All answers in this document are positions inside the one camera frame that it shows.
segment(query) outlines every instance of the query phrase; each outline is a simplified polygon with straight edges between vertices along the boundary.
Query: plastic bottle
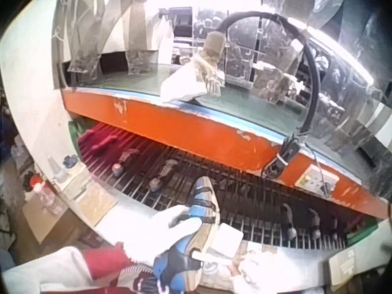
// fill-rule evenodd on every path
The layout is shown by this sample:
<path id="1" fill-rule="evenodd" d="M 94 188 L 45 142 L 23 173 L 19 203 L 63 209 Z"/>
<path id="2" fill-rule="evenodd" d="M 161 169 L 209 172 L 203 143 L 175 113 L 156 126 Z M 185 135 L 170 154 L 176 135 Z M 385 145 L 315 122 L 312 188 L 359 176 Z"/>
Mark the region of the plastic bottle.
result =
<path id="1" fill-rule="evenodd" d="M 45 183 L 37 183 L 34 185 L 34 192 L 39 196 L 44 207 L 55 215 L 62 213 L 63 209 L 60 200 L 56 194 L 45 185 Z"/>

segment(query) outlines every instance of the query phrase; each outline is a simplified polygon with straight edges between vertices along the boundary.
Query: conveyor belt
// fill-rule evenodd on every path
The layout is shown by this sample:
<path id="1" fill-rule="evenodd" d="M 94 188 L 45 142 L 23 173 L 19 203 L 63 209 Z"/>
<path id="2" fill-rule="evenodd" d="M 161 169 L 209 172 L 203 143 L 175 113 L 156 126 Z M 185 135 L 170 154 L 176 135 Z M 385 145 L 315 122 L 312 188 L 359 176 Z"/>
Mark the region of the conveyor belt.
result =
<path id="1" fill-rule="evenodd" d="M 358 216 L 358 212 L 335 205 L 324 199 L 291 189 L 258 176 L 241 173 L 230 167 L 166 146 L 122 129 L 98 124 L 94 135 L 80 143 L 81 156 L 90 172 L 129 197 L 156 210 L 176 204 L 186 204 L 193 182 L 200 176 L 209 176 L 215 186 L 221 221 L 241 230 L 244 239 L 272 246 L 298 249 L 343 249 L 346 246 L 345 224 Z M 91 147 L 109 135 L 118 137 L 101 156 L 93 156 Z M 135 148 L 140 154 L 132 159 L 124 173 L 116 178 L 111 166 L 121 153 Z M 158 192 L 152 192 L 149 182 L 156 177 L 167 159 L 178 161 L 174 174 Z M 281 204 L 293 210 L 293 222 L 298 237 L 288 241 L 281 230 Z M 314 241 L 309 236 L 311 217 L 309 208 L 321 218 L 322 236 Z M 330 232 L 332 215 L 339 216 L 338 239 Z"/>

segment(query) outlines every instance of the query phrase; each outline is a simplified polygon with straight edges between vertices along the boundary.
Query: electrical socket panel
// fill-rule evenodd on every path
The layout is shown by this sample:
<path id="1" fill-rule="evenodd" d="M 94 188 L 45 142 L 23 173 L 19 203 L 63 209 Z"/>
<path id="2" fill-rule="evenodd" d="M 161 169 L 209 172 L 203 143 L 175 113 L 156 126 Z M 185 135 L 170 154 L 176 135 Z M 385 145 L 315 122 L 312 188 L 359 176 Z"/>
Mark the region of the electrical socket panel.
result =
<path id="1" fill-rule="evenodd" d="M 339 181 L 339 177 L 326 170 L 322 170 L 322 172 L 327 189 L 329 189 L 329 192 L 332 192 L 336 187 L 336 183 Z M 321 171 L 316 165 L 312 164 L 310 167 L 308 167 L 295 183 L 295 186 L 309 192 L 313 192 L 317 195 L 321 195 L 323 197 L 325 196 L 325 187 L 323 184 Z"/>

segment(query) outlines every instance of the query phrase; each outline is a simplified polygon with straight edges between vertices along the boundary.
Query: orange panel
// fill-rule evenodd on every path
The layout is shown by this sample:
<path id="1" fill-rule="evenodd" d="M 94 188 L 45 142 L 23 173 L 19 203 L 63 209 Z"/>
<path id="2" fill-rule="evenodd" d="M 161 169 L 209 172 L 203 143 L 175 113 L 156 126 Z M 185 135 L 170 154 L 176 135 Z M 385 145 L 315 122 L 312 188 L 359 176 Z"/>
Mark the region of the orange panel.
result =
<path id="1" fill-rule="evenodd" d="M 71 112 L 257 175 L 279 149 L 252 133 L 239 134 L 237 129 L 225 124 L 174 108 L 131 100 L 132 96 L 125 99 L 101 92 L 65 89 L 63 98 Z M 310 164 L 315 162 L 298 154 L 279 182 L 294 187 Z M 387 217 L 385 202 L 333 168 L 323 164 L 322 168 L 340 178 L 331 201 L 382 219 Z"/>

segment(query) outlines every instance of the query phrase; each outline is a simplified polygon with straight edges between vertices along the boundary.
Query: hand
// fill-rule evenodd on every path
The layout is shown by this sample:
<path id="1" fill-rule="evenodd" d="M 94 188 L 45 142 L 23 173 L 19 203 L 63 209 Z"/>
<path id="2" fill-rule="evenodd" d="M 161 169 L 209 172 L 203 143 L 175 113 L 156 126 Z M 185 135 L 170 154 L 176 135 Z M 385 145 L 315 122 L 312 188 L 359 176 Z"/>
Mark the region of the hand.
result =
<path id="1" fill-rule="evenodd" d="M 248 252 L 229 266 L 236 294 L 276 294 L 274 255 L 270 252 Z"/>
<path id="2" fill-rule="evenodd" d="M 141 228 L 140 238 L 124 244 L 127 256 L 136 262 L 153 266 L 158 255 L 183 237 L 195 233 L 202 225 L 201 219 L 192 217 L 173 227 L 176 219 L 188 210 L 189 208 L 184 205 L 177 205 L 154 215 Z"/>

